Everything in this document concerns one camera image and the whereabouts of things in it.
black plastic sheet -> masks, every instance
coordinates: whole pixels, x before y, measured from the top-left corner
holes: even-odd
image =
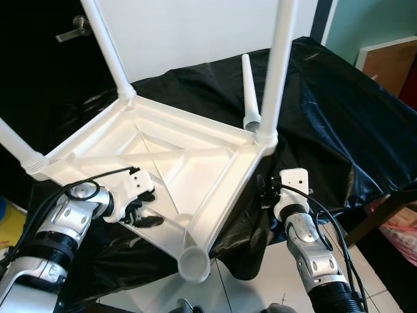
[[[249,53],[259,104],[268,53]],[[170,70],[133,86],[143,97],[242,127],[240,56]],[[50,147],[116,98],[115,90],[110,90],[84,103],[61,106],[53,114]],[[310,38],[293,42],[278,133],[276,153],[262,160],[256,173],[270,177],[285,168],[307,169],[313,196],[334,213],[359,208],[417,178],[417,113]],[[37,183],[31,208],[54,188],[51,182]],[[252,279],[259,271],[265,247],[283,240],[280,228],[271,227],[271,212],[259,208],[252,180],[210,256],[222,260],[236,278]],[[135,288],[176,271],[173,258],[121,225],[93,222],[61,298],[67,309],[73,310],[99,296]]]

white tile floor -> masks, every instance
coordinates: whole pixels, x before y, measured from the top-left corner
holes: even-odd
[[[334,230],[327,224],[324,231],[335,247],[335,258],[345,271]],[[356,247],[350,250],[367,292],[369,313],[402,312],[360,251]],[[266,249],[259,274],[250,281],[233,278],[227,267],[216,260],[210,276],[202,284],[187,283],[174,274],[140,288],[101,297],[100,303],[137,313],[168,313],[181,297],[202,306],[206,313],[259,313],[270,303],[284,303],[298,313],[313,313],[294,258],[285,243]]]

yellow object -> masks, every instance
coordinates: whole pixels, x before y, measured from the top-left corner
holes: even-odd
[[[6,203],[6,215],[0,220],[0,249],[14,246],[18,242],[26,219],[10,202]]]

black door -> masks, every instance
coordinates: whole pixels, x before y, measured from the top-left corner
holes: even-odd
[[[83,102],[114,87],[114,82],[94,34],[65,42],[55,38],[74,29],[74,17],[85,15],[79,0],[7,2],[2,14],[0,117],[46,154],[53,107]],[[26,207],[32,179],[3,147],[0,157],[0,195]]]

wooden board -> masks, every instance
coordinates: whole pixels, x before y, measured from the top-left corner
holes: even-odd
[[[416,54],[417,37],[407,37],[361,48],[356,67],[398,97]]]

